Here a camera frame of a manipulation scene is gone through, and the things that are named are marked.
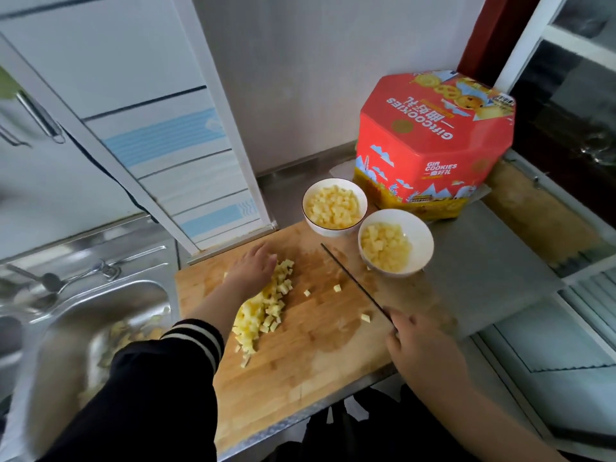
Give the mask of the person's left hand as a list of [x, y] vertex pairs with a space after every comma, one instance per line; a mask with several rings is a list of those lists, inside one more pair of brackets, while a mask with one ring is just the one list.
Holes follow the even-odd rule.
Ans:
[[222, 286], [243, 303], [270, 283], [277, 263], [278, 257], [268, 243], [254, 245], [228, 271]]

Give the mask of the person's right hand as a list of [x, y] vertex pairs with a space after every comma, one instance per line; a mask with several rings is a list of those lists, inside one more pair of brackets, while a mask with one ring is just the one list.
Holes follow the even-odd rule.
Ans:
[[430, 318], [407, 316], [410, 342], [403, 353], [389, 354], [409, 388], [423, 401], [441, 400], [472, 389], [465, 358], [456, 341]]

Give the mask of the pile of diced potato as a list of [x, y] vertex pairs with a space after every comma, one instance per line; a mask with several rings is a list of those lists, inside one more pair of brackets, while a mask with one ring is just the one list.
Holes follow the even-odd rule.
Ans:
[[232, 334], [237, 343], [235, 352], [242, 354], [241, 368], [246, 368], [256, 353], [260, 336], [275, 331], [281, 324], [286, 304], [283, 298], [293, 290], [290, 276], [294, 266], [295, 262], [290, 259], [278, 262], [267, 286], [240, 307]]

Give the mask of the black kitchen knife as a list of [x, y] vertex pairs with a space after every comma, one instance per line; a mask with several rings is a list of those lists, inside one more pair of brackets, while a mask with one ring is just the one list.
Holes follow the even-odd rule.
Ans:
[[364, 288], [361, 283], [346, 269], [346, 267], [336, 258], [336, 256], [328, 249], [324, 243], [320, 243], [321, 248], [327, 253], [327, 255], [334, 261], [334, 263], [346, 274], [346, 276], [358, 287], [358, 289], [368, 298], [368, 300], [379, 310], [389, 322], [394, 325], [388, 312], [373, 298], [373, 296]]

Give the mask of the person's right forearm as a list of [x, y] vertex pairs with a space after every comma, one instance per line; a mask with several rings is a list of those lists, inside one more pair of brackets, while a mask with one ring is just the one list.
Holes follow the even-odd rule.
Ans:
[[413, 392], [481, 462], [569, 462], [482, 394], [466, 372], [422, 374]]

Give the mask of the person's left forearm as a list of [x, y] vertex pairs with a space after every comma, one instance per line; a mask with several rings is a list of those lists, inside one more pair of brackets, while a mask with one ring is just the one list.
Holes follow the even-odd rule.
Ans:
[[216, 462], [213, 378], [237, 312], [260, 290], [229, 275], [160, 339], [122, 349], [37, 462]]

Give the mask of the white bowl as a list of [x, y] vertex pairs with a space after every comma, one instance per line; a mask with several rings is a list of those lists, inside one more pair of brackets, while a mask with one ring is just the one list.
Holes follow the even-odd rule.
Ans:
[[319, 180], [304, 193], [304, 218], [318, 234], [329, 238], [357, 230], [368, 212], [365, 192], [343, 178]]
[[[365, 228], [377, 222], [399, 224], [413, 245], [406, 270], [400, 273], [383, 271], [374, 266], [365, 256], [360, 245], [360, 236]], [[387, 277], [405, 278], [423, 270], [434, 253], [434, 239], [426, 223], [409, 212], [399, 209], [380, 209], [367, 216], [358, 232], [358, 250], [362, 260], [370, 270], [377, 271]]]

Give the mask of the wooden cutting board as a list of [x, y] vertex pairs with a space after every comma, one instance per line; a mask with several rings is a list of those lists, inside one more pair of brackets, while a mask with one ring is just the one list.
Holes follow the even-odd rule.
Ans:
[[[175, 275], [181, 316], [187, 316], [224, 272], [249, 248], [266, 241], [280, 260], [295, 262], [293, 290], [284, 297], [281, 325], [260, 336], [246, 368], [230, 336], [214, 378], [219, 423], [215, 438], [219, 460], [289, 427], [294, 419], [316, 413], [328, 400], [349, 396], [392, 370], [384, 343], [392, 325], [321, 248], [336, 258], [383, 307], [431, 317], [446, 332], [457, 321], [445, 308], [424, 272], [396, 279], [368, 270], [358, 252], [357, 233], [340, 238], [318, 235], [298, 222], [217, 256], [185, 267]], [[341, 292], [333, 290], [341, 285]], [[304, 296], [308, 289], [311, 296]], [[362, 313], [372, 322], [360, 319]]]

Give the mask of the diced potato heap in bowl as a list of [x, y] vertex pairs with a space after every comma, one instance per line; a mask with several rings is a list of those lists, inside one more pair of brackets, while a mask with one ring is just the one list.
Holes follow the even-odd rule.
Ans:
[[305, 207], [308, 219], [329, 230], [343, 230], [362, 219], [357, 196], [337, 185], [324, 187], [309, 198]]
[[399, 224], [384, 222], [368, 225], [360, 236], [360, 245], [375, 267], [391, 273], [406, 270], [413, 248]]

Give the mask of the person's black clothing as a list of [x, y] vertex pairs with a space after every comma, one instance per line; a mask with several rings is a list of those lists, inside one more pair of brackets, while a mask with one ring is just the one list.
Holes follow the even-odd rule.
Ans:
[[368, 413], [354, 418], [339, 401], [314, 414], [300, 442], [280, 444], [261, 462], [481, 462], [405, 384], [400, 402], [379, 390], [353, 395]]

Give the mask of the white cabinet door blue stripes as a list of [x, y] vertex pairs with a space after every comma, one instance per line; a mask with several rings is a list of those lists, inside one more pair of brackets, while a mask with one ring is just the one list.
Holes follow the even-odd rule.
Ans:
[[193, 259], [275, 231], [194, 0], [0, 0], [0, 64]]

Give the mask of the red octagonal cookie tin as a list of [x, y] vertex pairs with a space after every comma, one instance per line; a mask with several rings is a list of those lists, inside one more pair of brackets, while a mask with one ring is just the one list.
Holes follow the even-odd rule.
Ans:
[[353, 181], [379, 209], [457, 218], [514, 138], [516, 100], [452, 70], [381, 77], [360, 110]]

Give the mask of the metal faucet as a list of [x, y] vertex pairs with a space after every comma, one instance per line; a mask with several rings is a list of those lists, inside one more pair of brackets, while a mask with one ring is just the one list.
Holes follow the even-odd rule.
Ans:
[[107, 281], [114, 281], [118, 279], [121, 275], [121, 268], [117, 264], [107, 264], [104, 260], [100, 259], [95, 266], [93, 266], [90, 270], [80, 273], [78, 275], [72, 276], [68, 279], [60, 279], [54, 273], [45, 273], [42, 276], [37, 276], [27, 270], [21, 269], [15, 265], [10, 263], [5, 263], [4, 267], [16, 274], [19, 274], [22, 277], [33, 280], [34, 282], [40, 284], [44, 290], [48, 293], [60, 294], [68, 285], [71, 283], [83, 279], [86, 277], [90, 277], [97, 273], [103, 275], [103, 277]]

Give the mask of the stainless steel sink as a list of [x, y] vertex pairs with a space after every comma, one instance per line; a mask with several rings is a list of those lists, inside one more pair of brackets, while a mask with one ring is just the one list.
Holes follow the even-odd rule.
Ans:
[[0, 462], [33, 462], [78, 414], [88, 347], [105, 326], [166, 305], [170, 327], [178, 320], [175, 242], [153, 241], [113, 260], [118, 279], [97, 273], [77, 280], [50, 315], [27, 326]]

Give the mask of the white window frame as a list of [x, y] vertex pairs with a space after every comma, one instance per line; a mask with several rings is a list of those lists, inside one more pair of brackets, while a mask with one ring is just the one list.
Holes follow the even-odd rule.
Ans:
[[616, 462], [616, 0], [508, 2], [518, 110], [485, 202], [559, 285], [473, 341], [547, 443]]

